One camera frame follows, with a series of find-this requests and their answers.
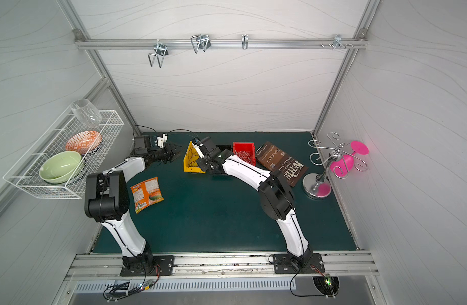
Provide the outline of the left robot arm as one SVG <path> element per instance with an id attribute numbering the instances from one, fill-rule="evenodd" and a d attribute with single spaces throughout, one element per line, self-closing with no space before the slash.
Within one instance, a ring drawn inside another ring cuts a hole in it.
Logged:
<path id="1" fill-rule="evenodd" d="M 168 163 L 177 159 L 183 147 L 163 142 L 153 148 L 150 141 L 139 137 L 143 146 L 120 164 L 104 172 L 87 175 L 84 211 L 114 237 L 122 252 L 122 262 L 130 273 L 148 274 L 155 262 L 148 242 L 139 234 L 130 216 L 127 182 L 154 162 Z"/>

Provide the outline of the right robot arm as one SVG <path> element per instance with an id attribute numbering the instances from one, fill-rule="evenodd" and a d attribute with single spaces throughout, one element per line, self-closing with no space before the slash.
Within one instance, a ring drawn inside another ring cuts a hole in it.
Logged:
<path id="1" fill-rule="evenodd" d="M 201 170 L 219 170 L 257 190 L 261 208 L 277 222 L 285 238 L 291 267 L 296 272 L 304 268 L 312 257 L 312 251 L 298 222 L 292 188 L 281 172 L 263 170 L 230 150 L 222 151 L 210 137 L 195 139 L 193 146 L 199 155 L 197 165 Z"/>

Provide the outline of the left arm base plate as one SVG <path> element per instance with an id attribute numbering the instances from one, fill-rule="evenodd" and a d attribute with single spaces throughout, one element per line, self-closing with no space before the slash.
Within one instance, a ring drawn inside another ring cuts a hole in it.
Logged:
<path id="1" fill-rule="evenodd" d="M 148 277 L 159 274 L 171 276 L 175 257 L 173 255 L 156 255 L 152 258 L 147 256 L 123 257 L 121 277 Z"/>

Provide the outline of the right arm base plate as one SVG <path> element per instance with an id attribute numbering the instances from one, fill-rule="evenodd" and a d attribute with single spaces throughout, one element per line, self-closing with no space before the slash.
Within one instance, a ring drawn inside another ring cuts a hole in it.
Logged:
<path id="1" fill-rule="evenodd" d="M 274 272 L 281 275 L 323 275 L 326 272 L 322 256 L 319 253 L 305 254 L 301 259 L 289 254 L 272 254 L 269 255 L 268 262 L 274 266 Z"/>

